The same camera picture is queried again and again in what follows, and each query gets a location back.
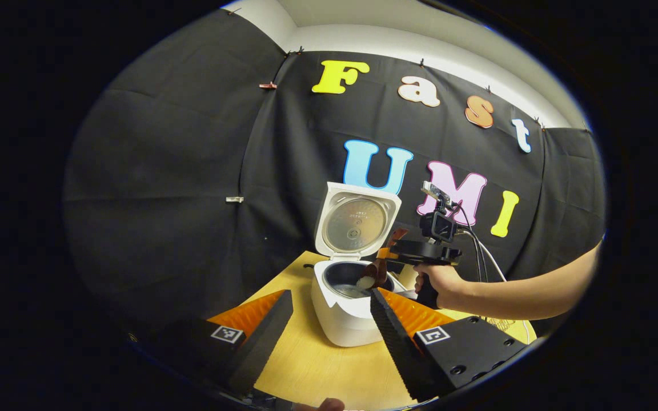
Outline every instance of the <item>orange foam wedge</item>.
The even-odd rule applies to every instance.
[[[212,318],[208,318],[208,321],[224,325],[225,327],[243,330],[247,340],[284,292],[285,289],[282,289],[281,291],[276,291],[259,299],[241,304]]]
[[[381,292],[387,305],[398,316],[400,324],[405,328],[405,332],[412,339],[418,331],[428,330],[429,328],[452,323],[455,321],[447,315],[443,315],[434,309],[424,306],[423,304],[406,299],[403,296],[394,294],[384,288],[377,288]]]

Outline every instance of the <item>yellow letter i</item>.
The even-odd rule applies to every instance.
[[[509,221],[512,219],[512,213],[514,212],[514,206],[519,203],[519,196],[517,194],[505,191],[501,193],[501,196],[504,198],[504,204],[501,206],[501,213],[499,213],[499,219],[497,219],[496,224],[491,227],[491,233],[497,237],[506,237],[507,227],[509,227]]]

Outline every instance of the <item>white cable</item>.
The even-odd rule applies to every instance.
[[[494,268],[496,268],[496,272],[499,273],[499,276],[501,277],[501,279],[506,283],[507,278],[504,277],[503,273],[501,273],[501,268],[499,268],[499,265],[496,263],[496,260],[494,260],[494,256],[491,255],[491,253],[489,252],[489,250],[486,249],[486,247],[484,247],[484,244],[482,244],[481,240],[474,239],[472,234],[468,231],[463,230],[462,233],[466,234],[467,236],[471,237],[472,240],[476,240],[479,243],[479,245],[481,246],[481,249],[486,252],[486,255],[488,255],[489,258],[491,259],[491,263],[494,264]],[[529,344],[529,330],[527,328],[527,323],[525,323],[524,320],[522,320],[522,326],[524,326],[524,331],[525,331],[525,333],[527,333],[527,344]]]

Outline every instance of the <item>wooden table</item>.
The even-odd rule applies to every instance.
[[[245,301],[280,289],[290,289],[293,298],[291,320],[258,378],[256,389],[312,406],[318,406],[327,397],[339,398],[347,409],[377,410],[417,404],[405,389],[384,341],[342,348],[332,344],[324,335],[311,302],[314,271],[303,267],[322,260],[327,258],[304,252]],[[415,283],[415,271],[403,270],[399,280],[410,288]],[[455,320],[470,316],[445,309],[439,312]],[[522,322],[489,321],[519,341],[527,342]],[[532,341],[537,336],[532,326],[525,323]]]

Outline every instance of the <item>person's hand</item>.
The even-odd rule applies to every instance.
[[[337,398],[327,398],[319,405],[319,408],[306,404],[294,404],[292,411],[344,411],[344,403]]]
[[[431,286],[438,291],[439,308],[454,309],[460,297],[464,296],[467,282],[464,281],[451,265],[428,265],[420,264],[413,267],[418,273],[415,278],[415,292],[420,292],[424,281],[431,280]]]

